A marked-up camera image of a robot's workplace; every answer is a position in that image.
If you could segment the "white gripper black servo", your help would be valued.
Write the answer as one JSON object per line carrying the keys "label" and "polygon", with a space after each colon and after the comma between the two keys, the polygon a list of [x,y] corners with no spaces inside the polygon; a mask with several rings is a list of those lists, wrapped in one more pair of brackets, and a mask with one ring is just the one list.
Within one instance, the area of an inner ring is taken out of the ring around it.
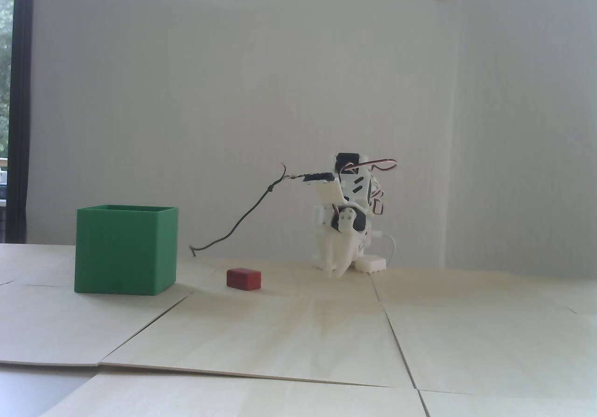
{"label": "white gripper black servo", "polygon": [[367,214],[354,205],[315,206],[313,229],[318,251],[317,267],[330,278],[342,277],[358,250],[369,244],[370,227]]}

